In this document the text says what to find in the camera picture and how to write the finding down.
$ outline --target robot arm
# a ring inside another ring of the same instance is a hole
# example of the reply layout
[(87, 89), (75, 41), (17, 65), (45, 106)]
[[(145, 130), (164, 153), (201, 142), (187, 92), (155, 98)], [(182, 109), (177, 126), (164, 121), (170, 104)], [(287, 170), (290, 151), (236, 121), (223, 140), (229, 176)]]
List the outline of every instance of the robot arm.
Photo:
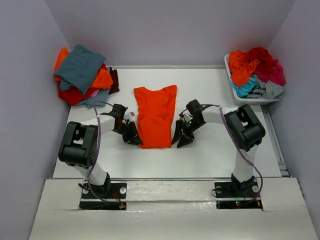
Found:
[[(249, 105), (222, 108), (221, 114), (219, 106), (203, 105), (193, 100), (186, 105), (186, 109), (190, 112), (190, 119), (186, 120), (182, 112), (180, 119), (175, 122), (172, 144), (179, 141), (177, 148), (192, 143), (195, 139), (193, 132), (204, 124), (224, 124), (223, 114), (226, 128), (235, 140), (235, 144), (241, 153), (254, 163), (258, 145), (262, 142), (266, 131)], [(246, 191), (254, 181), (253, 166), (245, 161), (238, 151), (231, 181), (233, 190), (238, 193)]]
[[(125, 143), (131, 145), (142, 145), (133, 116), (125, 114), (127, 108), (120, 104), (114, 104), (112, 111), (101, 113), (100, 120), (101, 134), (113, 131), (122, 135)], [(94, 165), (97, 151), (98, 120), (93, 118), (84, 122), (69, 122), (60, 145), (58, 158), (67, 165), (77, 169), (85, 178), (90, 171), (90, 183), (95, 192), (103, 196), (110, 190), (110, 176), (103, 171), (98, 163)]]

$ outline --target blue cloth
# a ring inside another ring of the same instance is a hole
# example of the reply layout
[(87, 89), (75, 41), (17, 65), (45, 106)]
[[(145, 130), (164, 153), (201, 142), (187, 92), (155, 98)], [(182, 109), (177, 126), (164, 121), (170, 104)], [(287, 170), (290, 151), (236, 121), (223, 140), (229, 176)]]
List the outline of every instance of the blue cloth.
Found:
[[(89, 97), (88, 99), (81, 100), (77, 105), (86, 104), (88, 109), (92, 108), (94, 106), (95, 101), (102, 101), (106, 102), (109, 95), (109, 89), (100, 89), (98, 94), (94, 97)], [(97, 102), (96, 106), (105, 106), (105, 103)]]
[(54, 73), (62, 78), (60, 90), (65, 91), (76, 86), (84, 95), (94, 82), (105, 60), (106, 58), (99, 53), (77, 44)]
[(231, 85), (234, 88), (236, 95), (240, 98), (247, 96), (250, 92), (252, 92), (252, 90), (258, 87), (254, 77), (250, 77), (249, 81), (242, 86), (236, 86), (233, 81), (231, 82)]

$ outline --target magenta cloth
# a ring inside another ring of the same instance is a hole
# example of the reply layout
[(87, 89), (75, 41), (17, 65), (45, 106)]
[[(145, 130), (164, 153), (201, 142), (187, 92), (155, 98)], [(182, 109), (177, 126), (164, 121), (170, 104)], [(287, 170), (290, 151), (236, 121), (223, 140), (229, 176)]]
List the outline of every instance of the magenta cloth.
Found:
[(286, 83), (284, 76), (284, 68), (278, 63), (278, 59), (275, 59), (275, 64), (273, 65), (273, 73), (264, 74), (259, 70), (255, 69), (254, 74), (264, 83), (271, 81), (278, 85), (283, 85)]
[(95, 91), (90, 95), (90, 97), (93, 97), (93, 98), (94, 98), (95, 96), (97, 96), (99, 90), (100, 90), (100, 89), (95, 90)]

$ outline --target plastic bin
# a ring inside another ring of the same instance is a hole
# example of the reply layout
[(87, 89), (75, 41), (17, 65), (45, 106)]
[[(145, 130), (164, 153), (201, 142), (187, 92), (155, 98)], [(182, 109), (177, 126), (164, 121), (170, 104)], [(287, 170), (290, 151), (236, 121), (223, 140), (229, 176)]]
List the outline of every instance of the plastic bin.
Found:
[(269, 104), (269, 103), (272, 103), (272, 102), (278, 102), (278, 101), (281, 100), (281, 99), (268, 99), (268, 98), (241, 98), (241, 97), (238, 97), (237, 93), (236, 93), (236, 90), (231, 85), (232, 80), (231, 80), (231, 73), (230, 73), (230, 70), (229, 70), (228, 62), (229, 62), (229, 54), (224, 56), (224, 63), (225, 63), (226, 73), (227, 73), (228, 78), (229, 78), (229, 86), (230, 86), (230, 88), (232, 90), (232, 93), (233, 93), (232, 96), (233, 96), (233, 99), (234, 99), (234, 103), (236, 105), (243, 105), (243, 104), (248, 104), (248, 105), (266, 105), (266, 104)]

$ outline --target purple cable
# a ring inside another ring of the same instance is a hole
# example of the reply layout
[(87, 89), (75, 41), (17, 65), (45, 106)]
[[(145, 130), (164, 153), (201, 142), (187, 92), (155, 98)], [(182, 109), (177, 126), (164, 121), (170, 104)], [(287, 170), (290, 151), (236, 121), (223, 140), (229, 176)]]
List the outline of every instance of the purple cable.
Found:
[(222, 121), (223, 121), (223, 125), (225, 126), (225, 129), (226, 129), (226, 131), (228, 132), (228, 134), (229, 134), (229, 136), (230, 136), (233, 144), (235, 145), (237, 151), (239, 152), (239, 154), (241, 155), (241, 157), (242, 157), (248, 164), (250, 164), (250, 165), (254, 168), (254, 170), (259, 174), (259, 176), (260, 176), (260, 178), (261, 178), (261, 186), (260, 186), (259, 191), (256, 193), (256, 195), (254, 196), (253, 199), (251, 199), (249, 202), (247, 202), (247, 203), (245, 203), (245, 204), (242, 205), (242, 206), (245, 206), (245, 205), (248, 205), (248, 204), (252, 203), (253, 201), (257, 200), (257, 197), (260, 196), (262, 187), (263, 187), (263, 185), (264, 185), (264, 179), (263, 179), (263, 177), (262, 177), (261, 172), (257, 169), (257, 167), (256, 167), (249, 159), (246, 158), (246, 156), (241, 152), (240, 148), (238, 147), (235, 138), (232, 136), (232, 134), (231, 134), (231, 132), (230, 132), (230, 130), (229, 130), (229, 128), (228, 128), (225, 115), (224, 115), (224, 113), (223, 113), (223, 111), (222, 111), (222, 107), (220, 107), (220, 114), (221, 114), (221, 118), (222, 118)]
[(109, 204), (110, 203), (109, 201), (106, 201), (106, 200), (102, 199), (101, 197), (99, 197), (97, 194), (95, 194), (94, 190), (92, 189), (91, 183), (90, 183), (90, 175), (91, 175), (92, 171), (94, 170), (94, 168), (96, 166), (96, 163), (98, 161), (98, 155), (99, 155), (99, 150), (100, 150), (100, 142), (101, 142), (101, 122), (100, 122), (100, 118), (99, 118), (99, 115), (98, 115), (96, 103), (103, 103), (103, 104), (107, 104), (107, 105), (110, 105), (111, 107), (113, 107), (112, 104), (110, 104), (108, 102), (104, 102), (104, 101), (95, 101), (94, 104), (93, 104), (93, 109), (94, 109), (95, 116), (96, 116), (96, 119), (97, 119), (97, 122), (98, 122), (98, 137), (97, 137), (97, 143), (96, 143), (95, 158), (93, 160), (93, 164), (92, 164), (92, 166), (91, 166), (91, 168), (89, 170), (89, 173), (88, 173), (88, 175), (86, 177), (86, 180), (87, 180), (88, 187), (89, 187), (89, 190), (90, 190), (91, 194), (94, 197), (96, 197), (97, 199), (101, 200), (102, 202)]

